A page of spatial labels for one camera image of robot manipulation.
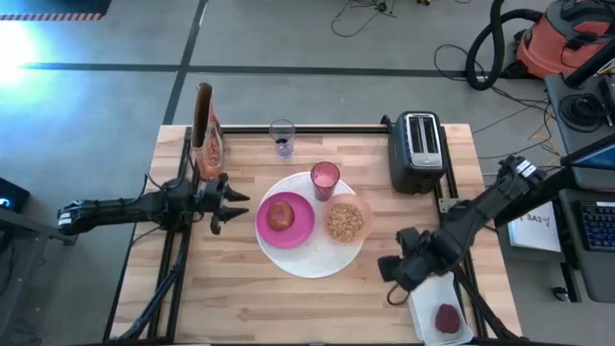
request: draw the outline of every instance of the red fruit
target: red fruit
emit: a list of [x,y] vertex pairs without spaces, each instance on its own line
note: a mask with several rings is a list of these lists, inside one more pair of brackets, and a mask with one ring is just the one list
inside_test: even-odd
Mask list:
[[435,315],[435,328],[442,332],[453,334],[459,330],[461,321],[459,313],[452,305],[442,304]]

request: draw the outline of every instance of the black hose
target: black hose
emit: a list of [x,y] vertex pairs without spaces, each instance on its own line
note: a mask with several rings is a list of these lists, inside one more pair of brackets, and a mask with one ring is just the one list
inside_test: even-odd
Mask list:
[[[480,34],[472,43],[468,57],[465,61],[465,75],[468,83],[476,90],[487,90],[492,87],[498,77],[500,77],[500,71],[504,65],[504,31],[502,25],[508,20],[521,18],[537,23],[543,16],[542,12],[534,10],[513,10],[500,15],[502,11],[502,3],[504,0],[494,0],[491,4],[491,11],[489,13],[490,23],[484,28]],[[475,64],[477,62],[477,53],[484,40],[493,33],[493,65],[491,71],[484,81],[479,81],[477,78],[477,71],[475,70]]]

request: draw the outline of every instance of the wooden table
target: wooden table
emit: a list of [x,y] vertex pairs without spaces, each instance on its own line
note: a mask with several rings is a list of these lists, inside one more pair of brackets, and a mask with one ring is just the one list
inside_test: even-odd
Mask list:
[[[461,198],[483,191],[468,125],[445,125]],[[185,126],[162,126],[151,174],[175,177]],[[394,234],[404,227],[435,229],[433,194],[404,195],[390,185],[386,135],[297,135],[294,157],[278,159],[268,135],[225,135],[225,171],[233,189],[251,196],[238,203],[250,212],[212,235],[209,220],[192,227],[175,342],[196,343],[411,343],[417,342],[407,305],[391,307],[377,258],[400,254]],[[374,211],[376,230],[357,258],[324,279],[293,277],[258,247],[254,219],[264,193],[279,179],[331,161],[342,179]],[[152,228],[139,224],[135,236]],[[152,296],[164,232],[142,238],[131,250],[111,335],[125,332]],[[480,292],[495,313],[521,334],[498,238],[483,229],[472,248]],[[467,296],[464,308],[474,328]],[[164,330],[165,313],[159,330]]]

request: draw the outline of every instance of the pink plate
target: pink plate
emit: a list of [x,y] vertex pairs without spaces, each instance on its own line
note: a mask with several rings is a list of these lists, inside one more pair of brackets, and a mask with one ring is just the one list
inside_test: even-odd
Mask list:
[[[286,202],[295,213],[295,221],[284,231],[269,227],[267,212],[276,202]],[[281,249],[292,249],[306,241],[314,229],[314,209],[308,200],[293,192],[280,192],[267,198],[257,212],[257,232],[264,241]]]

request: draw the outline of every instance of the orange bowl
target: orange bowl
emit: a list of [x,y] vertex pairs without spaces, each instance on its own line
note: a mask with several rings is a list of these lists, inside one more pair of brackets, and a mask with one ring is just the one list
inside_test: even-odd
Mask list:
[[[361,213],[361,217],[363,218],[363,227],[358,231],[358,233],[350,240],[341,240],[336,239],[331,230],[327,226],[327,220],[331,216],[331,209],[333,206],[338,204],[351,204],[356,206]],[[329,238],[337,244],[348,245],[361,242],[372,233],[374,229],[374,213],[369,205],[363,201],[360,197],[352,193],[342,193],[333,196],[329,202],[325,205],[325,212],[323,218],[323,228],[325,229],[325,233],[329,236]]]

